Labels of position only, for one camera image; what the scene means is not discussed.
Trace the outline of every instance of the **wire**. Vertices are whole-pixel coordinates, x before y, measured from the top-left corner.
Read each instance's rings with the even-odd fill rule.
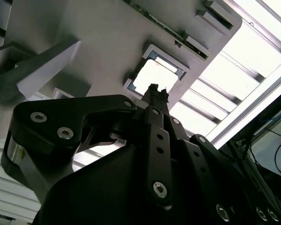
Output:
[[[281,135],[280,135],[280,134],[278,134],[278,133],[276,133],[276,132],[274,132],[274,131],[272,131],[272,130],[270,130],[270,129],[264,128],[264,130],[267,130],[267,131],[269,131],[269,132],[272,132],[272,133],[274,133],[274,134],[276,134],[276,135],[278,135],[278,136],[280,136],[280,137],[281,137]]]
[[[281,144],[279,145],[279,147],[277,148],[276,152],[275,152],[275,157],[274,157],[274,161],[275,161],[275,166],[277,168],[277,170],[281,173],[281,170],[279,169],[278,165],[277,165],[277,154],[279,149],[281,148]]]

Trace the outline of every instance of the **black metal bracket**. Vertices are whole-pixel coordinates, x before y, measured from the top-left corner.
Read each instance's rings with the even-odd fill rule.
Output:
[[[120,95],[15,108],[1,163],[42,203],[34,225],[281,222],[205,137],[189,139],[157,88],[145,109]],[[117,139],[126,146],[73,172],[75,153]]]

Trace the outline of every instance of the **gray metal plate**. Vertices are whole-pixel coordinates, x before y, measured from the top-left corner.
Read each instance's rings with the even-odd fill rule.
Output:
[[[153,43],[191,69],[183,82],[174,86],[172,107],[231,37],[210,30],[195,18],[196,11],[203,8],[200,0],[136,2],[174,31],[185,30],[213,55],[206,61],[194,58],[189,51],[176,46],[166,31],[121,0],[18,0],[10,15],[6,41],[40,53],[66,36],[82,40],[72,65],[41,90],[48,96],[55,87],[74,96],[83,95],[77,91],[83,84],[92,86],[88,96],[131,97],[122,89],[124,77],[135,70],[147,44]],[[232,28],[232,34],[238,28]],[[65,79],[71,82],[71,88]]]

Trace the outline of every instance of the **machined metal part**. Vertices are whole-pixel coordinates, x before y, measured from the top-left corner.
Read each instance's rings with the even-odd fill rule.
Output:
[[[26,102],[15,108],[3,152],[11,162],[2,166],[36,193],[42,204],[38,225],[67,221],[80,225],[90,218],[100,218],[101,224],[124,224],[126,219],[129,224],[145,223],[140,216],[144,213],[158,223],[161,218],[156,207],[162,214],[166,212],[165,225],[185,224],[202,211],[206,212],[200,219],[204,224],[232,220],[245,224],[256,212],[263,221],[266,216],[276,221],[276,213],[250,207],[261,205],[259,199],[246,192],[247,181],[208,139],[200,135],[189,138],[182,124],[168,115],[162,105],[166,99],[161,100],[157,86],[151,86],[145,98],[149,104],[145,109],[125,96]],[[72,105],[80,110],[67,111]],[[32,109],[50,119],[36,124],[30,117]],[[73,157],[81,142],[87,150],[122,138],[125,147],[73,173]],[[186,204],[196,201],[189,187],[198,190],[195,204]],[[182,210],[173,210],[175,204]],[[114,216],[106,217],[106,212]]]
[[[74,136],[74,132],[68,127],[60,127],[57,130],[57,135],[61,139],[70,140]]]
[[[270,208],[267,208],[267,212],[274,221],[279,222],[278,216]]]
[[[224,207],[222,207],[221,205],[217,204],[216,207],[216,212],[219,214],[219,216],[225,221],[225,222],[229,222],[230,221],[230,216],[229,213],[226,211],[226,209]]]
[[[47,116],[42,112],[33,112],[30,115],[30,119],[36,123],[44,123],[47,121]]]
[[[128,106],[128,107],[131,107],[131,106],[132,106],[132,104],[131,104],[130,102],[128,102],[128,101],[124,101],[124,103],[125,103],[125,105]]]
[[[199,136],[199,140],[200,140],[202,143],[206,143],[206,140],[204,139],[204,137]]]
[[[157,115],[159,114],[159,112],[156,109],[152,109],[152,111]]]
[[[17,165],[19,165],[19,163],[25,157],[24,147],[19,145],[12,137],[9,141],[7,156],[13,163]]]
[[[176,118],[173,118],[173,121],[177,124],[180,124],[179,120],[177,120]]]
[[[261,210],[261,208],[256,207],[256,212],[257,215],[263,220],[263,221],[267,221],[267,216],[266,214]]]
[[[158,197],[160,198],[165,198],[168,195],[167,188],[163,183],[160,182],[155,182],[153,184],[153,190],[157,194]]]

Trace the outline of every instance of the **silver bolt head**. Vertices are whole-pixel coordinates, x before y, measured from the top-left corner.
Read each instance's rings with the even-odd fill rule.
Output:
[[[30,114],[30,119],[36,123],[44,123],[47,121],[47,116],[42,112],[33,112]]]
[[[230,217],[228,212],[226,211],[226,209],[224,207],[222,207],[221,205],[217,204],[216,207],[216,212],[217,214],[219,214],[219,216],[225,221],[225,222],[229,222],[230,221]]]
[[[279,218],[271,209],[267,209],[267,212],[274,221],[279,222]]]
[[[156,109],[152,109],[152,111],[156,114],[159,115],[159,112]]]
[[[132,106],[132,104],[131,104],[130,102],[128,102],[128,101],[124,101],[124,104],[125,104],[126,106],[128,106],[128,107],[131,107],[131,106]]]
[[[168,195],[167,188],[163,183],[155,182],[153,184],[153,190],[160,198],[165,198]]]
[[[177,120],[176,118],[173,118],[174,123],[176,124],[180,124],[179,120]]]
[[[68,127],[60,127],[57,130],[57,135],[61,139],[69,140],[74,137],[74,132]]]
[[[204,139],[204,137],[199,136],[199,140],[204,144],[206,143],[206,140]]]
[[[263,221],[267,221],[266,214],[260,208],[256,207],[256,212]]]

